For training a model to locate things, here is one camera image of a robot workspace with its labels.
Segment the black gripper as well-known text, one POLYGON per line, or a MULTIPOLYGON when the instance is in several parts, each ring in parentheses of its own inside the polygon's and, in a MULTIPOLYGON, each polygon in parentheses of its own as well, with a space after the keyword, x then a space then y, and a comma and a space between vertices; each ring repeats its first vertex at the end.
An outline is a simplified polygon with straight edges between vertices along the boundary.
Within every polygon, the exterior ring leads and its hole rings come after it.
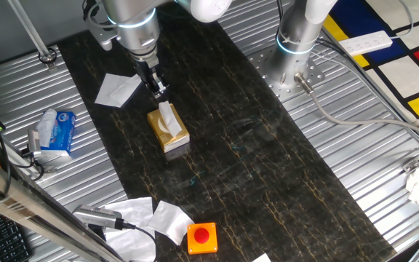
POLYGON ((158 98, 163 96, 167 91, 167 83, 159 78, 156 67, 159 64, 157 57, 148 60, 136 60, 135 69, 145 86, 153 86, 153 94, 158 98))

